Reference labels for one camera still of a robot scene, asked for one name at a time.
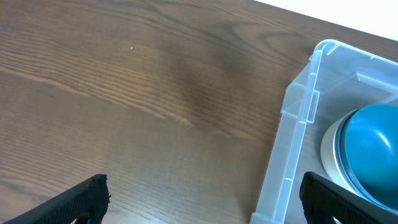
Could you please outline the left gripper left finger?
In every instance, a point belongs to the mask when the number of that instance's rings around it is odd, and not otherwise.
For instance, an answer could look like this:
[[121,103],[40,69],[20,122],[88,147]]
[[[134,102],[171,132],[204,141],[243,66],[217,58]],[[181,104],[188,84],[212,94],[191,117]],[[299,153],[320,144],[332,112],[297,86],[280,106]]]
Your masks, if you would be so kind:
[[110,197],[107,175],[96,174],[4,224],[101,224]]

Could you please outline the beige bowl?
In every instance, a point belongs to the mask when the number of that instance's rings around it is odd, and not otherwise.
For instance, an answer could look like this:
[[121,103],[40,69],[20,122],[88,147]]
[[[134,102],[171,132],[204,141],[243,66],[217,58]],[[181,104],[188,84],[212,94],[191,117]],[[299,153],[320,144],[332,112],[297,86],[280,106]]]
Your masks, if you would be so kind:
[[355,112],[357,112],[357,110],[350,111],[348,114],[335,121],[327,129],[320,146],[320,156],[323,168],[331,181],[351,193],[359,195],[358,191],[349,182],[347,175],[343,171],[340,156],[338,155],[341,130],[345,122],[349,120]]

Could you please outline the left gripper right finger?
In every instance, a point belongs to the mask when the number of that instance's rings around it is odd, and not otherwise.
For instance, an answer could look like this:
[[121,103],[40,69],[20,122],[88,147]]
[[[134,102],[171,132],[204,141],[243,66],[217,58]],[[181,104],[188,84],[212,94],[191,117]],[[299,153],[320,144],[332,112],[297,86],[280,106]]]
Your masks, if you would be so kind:
[[308,224],[397,224],[397,215],[314,173],[306,172],[300,200]]

